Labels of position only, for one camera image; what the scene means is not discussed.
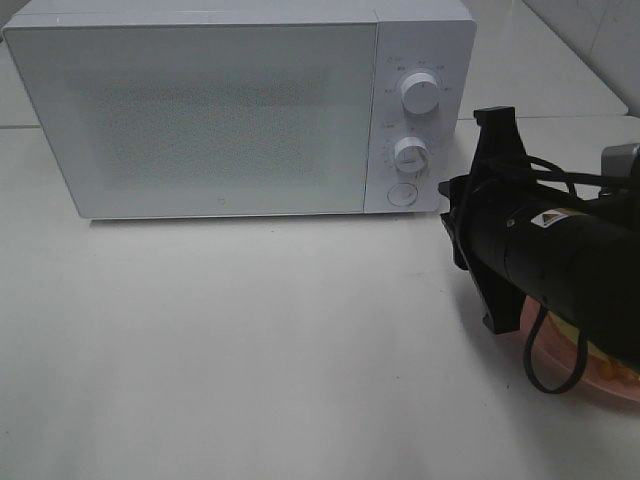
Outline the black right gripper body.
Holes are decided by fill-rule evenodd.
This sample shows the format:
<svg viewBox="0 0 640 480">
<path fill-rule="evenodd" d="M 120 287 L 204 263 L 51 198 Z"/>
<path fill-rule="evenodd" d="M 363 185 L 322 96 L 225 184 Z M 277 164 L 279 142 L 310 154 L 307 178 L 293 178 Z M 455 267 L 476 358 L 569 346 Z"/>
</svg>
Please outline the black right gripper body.
<svg viewBox="0 0 640 480">
<path fill-rule="evenodd" d="M 485 295 L 510 289 L 526 293 L 530 268 L 530 226 L 526 183 L 503 167 L 528 169 L 524 153 L 491 154 L 467 175 L 440 184 L 450 201 L 442 215 L 452 233 L 455 258 Z"/>
</svg>

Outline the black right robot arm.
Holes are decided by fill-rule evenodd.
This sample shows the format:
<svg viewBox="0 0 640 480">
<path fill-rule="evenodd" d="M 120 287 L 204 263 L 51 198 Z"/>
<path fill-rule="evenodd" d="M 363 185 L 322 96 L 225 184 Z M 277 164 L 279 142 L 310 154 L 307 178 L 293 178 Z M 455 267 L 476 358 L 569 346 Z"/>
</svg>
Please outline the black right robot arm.
<svg viewBox="0 0 640 480">
<path fill-rule="evenodd" d="M 468 174 L 440 183 L 455 264 L 495 334 L 519 330 L 526 298 L 605 353 L 639 361 L 639 183 L 564 172 L 526 153 L 512 107 L 474 113 Z"/>
</svg>

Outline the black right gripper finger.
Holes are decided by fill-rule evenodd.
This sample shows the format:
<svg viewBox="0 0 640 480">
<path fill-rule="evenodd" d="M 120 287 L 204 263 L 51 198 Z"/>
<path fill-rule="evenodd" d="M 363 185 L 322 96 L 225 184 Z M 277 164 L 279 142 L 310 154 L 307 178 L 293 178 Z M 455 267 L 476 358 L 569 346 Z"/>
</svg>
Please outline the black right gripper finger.
<svg viewBox="0 0 640 480">
<path fill-rule="evenodd" d="M 477 109 L 473 115 L 480 128 L 473 158 L 474 172 L 490 172 L 492 160 L 497 160 L 499 165 L 528 167 L 513 106 Z"/>
<path fill-rule="evenodd" d="M 524 293 L 486 267 L 469 272 L 486 310 L 484 325 L 497 335 L 518 331 Z"/>
</svg>

